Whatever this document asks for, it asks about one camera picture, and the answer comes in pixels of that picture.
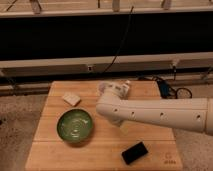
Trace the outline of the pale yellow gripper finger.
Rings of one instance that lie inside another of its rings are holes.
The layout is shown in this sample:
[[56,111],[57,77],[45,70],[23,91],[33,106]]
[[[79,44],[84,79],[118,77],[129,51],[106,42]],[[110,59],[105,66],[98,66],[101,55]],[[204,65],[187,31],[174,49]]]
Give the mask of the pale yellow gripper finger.
[[120,126],[120,131],[126,135],[129,133],[129,125],[127,123],[122,123]]

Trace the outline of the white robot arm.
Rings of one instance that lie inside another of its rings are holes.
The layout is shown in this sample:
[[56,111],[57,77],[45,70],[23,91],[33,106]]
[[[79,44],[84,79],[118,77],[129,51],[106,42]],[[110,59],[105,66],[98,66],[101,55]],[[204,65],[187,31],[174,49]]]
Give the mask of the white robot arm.
[[130,120],[213,136],[213,99],[124,100],[105,91],[96,111],[114,122]]

